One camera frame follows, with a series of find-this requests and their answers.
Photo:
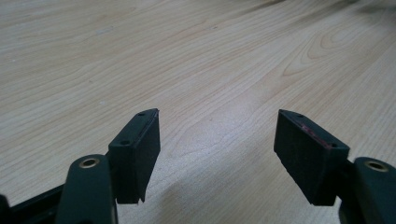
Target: wood grain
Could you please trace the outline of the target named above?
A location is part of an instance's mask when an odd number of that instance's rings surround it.
[[[273,151],[279,108],[396,165],[396,5],[362,0],[4,0],[0,192],[64,182],[160,109],[147,201],[120,223],[338,223]]]

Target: table surface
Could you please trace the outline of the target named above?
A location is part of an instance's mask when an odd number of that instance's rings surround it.
[[[276,156],[280,108],[396,165],[396,4],[5,0],[0,191],[11,205],[160,109],[145,203],[120,223],[339,223]]]

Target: light wooden surface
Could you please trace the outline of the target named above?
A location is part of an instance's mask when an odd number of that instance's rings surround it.
[[[120,223],[338,223],[273,151],[279,108],[396,165],[396,3],[3,0],[0,192],[61,185],[160,109],[147,200]]]

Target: wooden table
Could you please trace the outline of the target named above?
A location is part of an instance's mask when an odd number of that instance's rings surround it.
[[[273,150],[279,108],[396,165],[395,3],[4,0],[0,192],[11,205],[160,109],[147,200],[120,223],[339,223]]]

